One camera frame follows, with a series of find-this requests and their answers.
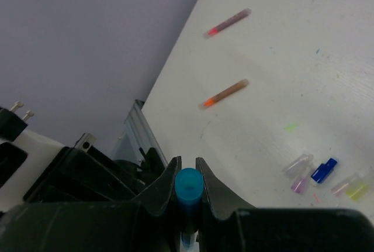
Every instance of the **green mark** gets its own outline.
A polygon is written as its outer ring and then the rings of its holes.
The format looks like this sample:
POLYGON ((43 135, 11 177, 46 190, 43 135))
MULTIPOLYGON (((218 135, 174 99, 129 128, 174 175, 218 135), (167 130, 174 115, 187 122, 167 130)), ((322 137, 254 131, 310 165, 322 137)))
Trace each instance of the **green mark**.
POLYGON ((297 128, 298 126, 299 126, 298 123, 294 123, 294 124, 292 124, 292 125, 287 125, 287 126, 285 127, 285 130, 286 130, 287 132, 291 132, 291 131, 294 131, 294 129, 297 128))

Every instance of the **dark blue cap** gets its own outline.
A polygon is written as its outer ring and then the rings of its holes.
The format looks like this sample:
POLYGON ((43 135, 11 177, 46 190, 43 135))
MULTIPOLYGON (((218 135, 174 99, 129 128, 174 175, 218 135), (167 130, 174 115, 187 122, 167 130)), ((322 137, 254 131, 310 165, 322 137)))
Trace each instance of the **dark blue cap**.
POLYGON ((326 163, 321 163, 321 165, 313 172, 311 175, 311 178, 315 180, 316 183, 322 184, 323 181, 331 174, 331 172, 334 170, 335 165, 337 165, 338 162, 331 158, 326 163))
POLYGON ((183 207, 194 206, 203 194, 203 176, 194 168, 184 168, 177 173, 174 187, 176 198, 183 207))

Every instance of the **metal screw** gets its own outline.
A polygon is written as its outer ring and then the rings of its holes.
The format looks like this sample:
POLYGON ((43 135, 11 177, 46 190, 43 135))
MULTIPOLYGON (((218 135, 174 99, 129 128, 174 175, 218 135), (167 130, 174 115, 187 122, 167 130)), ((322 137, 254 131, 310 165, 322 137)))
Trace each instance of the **metal screw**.
POLYGON ((27 111, 26 114, 25 114, 25 116, 22 118, 22 120, 25 122, 25 121, 27 121, 29 118, 31 118, 34 115, 35 114, 32 111, 27 111))
POLYGON ((21 107, 23 107, 23 103, 17 101, 17 102, 14 103, 14 106, 11 107, 10 111, 15 112, 16 110, 18 110, 21 107))

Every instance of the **table surface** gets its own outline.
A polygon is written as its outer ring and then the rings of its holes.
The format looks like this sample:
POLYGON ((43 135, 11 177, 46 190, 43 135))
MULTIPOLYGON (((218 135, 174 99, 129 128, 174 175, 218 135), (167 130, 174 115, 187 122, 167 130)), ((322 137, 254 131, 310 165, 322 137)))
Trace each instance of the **table surface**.
POLYGON ((259 207, 349 207, 330 188, 374 166, 373 0, 198 0, 143 113, 167 159, 203 157, 233 191, 259 207), (244 8, 252 14, 203 34, 244 8), (244 90, 202 111, 237 81, 244 90), (338 167, 301 196, 281 169, 302 153, 338 167))

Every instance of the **gray floor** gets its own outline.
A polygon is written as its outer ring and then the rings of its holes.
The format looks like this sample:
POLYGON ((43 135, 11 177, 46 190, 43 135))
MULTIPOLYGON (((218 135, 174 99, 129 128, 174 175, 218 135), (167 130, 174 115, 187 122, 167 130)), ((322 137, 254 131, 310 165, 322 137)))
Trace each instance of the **gray floor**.
POLYGON ((0 106, 64 144, 83 132, 110 154, 145 100, 196 0, 0 0, 0 106))

